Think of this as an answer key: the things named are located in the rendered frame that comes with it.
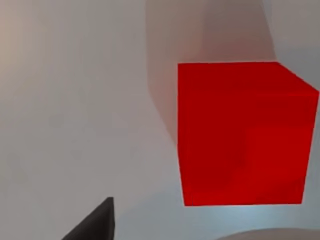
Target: red block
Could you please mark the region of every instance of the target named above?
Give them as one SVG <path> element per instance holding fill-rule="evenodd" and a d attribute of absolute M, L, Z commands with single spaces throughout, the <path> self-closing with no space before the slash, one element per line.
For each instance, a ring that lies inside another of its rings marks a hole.
<path fill-rule="evenodd" d="M 302 203 L 318 97 L 278 62 L 179 64 L 184 204 Z"/>

